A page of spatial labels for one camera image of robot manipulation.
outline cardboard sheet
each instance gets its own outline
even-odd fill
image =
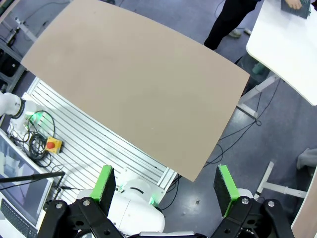
[[[98,0],[75,0],[22,64],[153,158],[195,180],[248,74],[190,38]]]

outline table leg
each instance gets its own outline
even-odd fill
[[[247,92],[245,95],[243,95],[238,104],[237,108],[240,109],[242,112],[246,113],[250,117],[257,119],[258,118],[258,112],[254,111],[250,107],[244,104],[247,100],[253,98],[258,93],[262,92],[266,87],[270,86],[272,83],[277,81],[279,77],[274,74],[270,77],[268,77],[264,82],[260,83],[259,85],[255,86],[253,89],[251,89],[249,92]]]
[[[305,191],[296,190],[296,189],[292,189],[292,188],[289,188],[289,187],[286,187],[286,186],[281,186],[281,185],[277,185],[277,184],[273,184],[273,183],[267,182],[268,177],[271,174],[273,167],[274,167],[274,163],[271,161],[268,164],[268,167],[267,167],[266,172],[265,172],[265,174],[264,174],[264,176],[263,176],[263,178],[262,178],[262,180],[260,182],[260,185],[259,185],[259,187],[257,189],[257,192],[254,195],[254,199],[255,200],[257,200],[261,196],[263,188],[270,189],[270,190],[273,190],[273,191],[276,191],[276,192],[280,192],[280,193],[283,193],[283,194],[289,194],[289,195],[292,195],[292,196],[305,198],[305,196],[307,194],[307,192],[305,192]]]
[[[19,25],[20,29],[24,32],[24,34],[30,38],[31,41],[35,42],[37,40],[37,37],[27,28],[22,21],[19,20],[18,17],[15,17],[14,20]]]

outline keyboard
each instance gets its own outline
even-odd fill
[[[5,218],[17,228],[26,238],[36,238],[37,230],[21,217],[4,199],[1,200],[1,208]]]

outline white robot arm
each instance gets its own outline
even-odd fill
[[[0,92],[0,117],[3,114],[17,115],[20,111],[21,99],[12,93]]]
[[[90,196],[92,189],[83,190],[77,199]],[[133,179],[123,193],[114,192],[108,218],[119,231],[131,236],[140,232],[163,232],[164,215],[149,204],[151,187],[142,179]]]

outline person's hand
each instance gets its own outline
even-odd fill
[[[289,7],[293,9],[300,9],[302,7],[302,3],[300,0],[285,0]]]

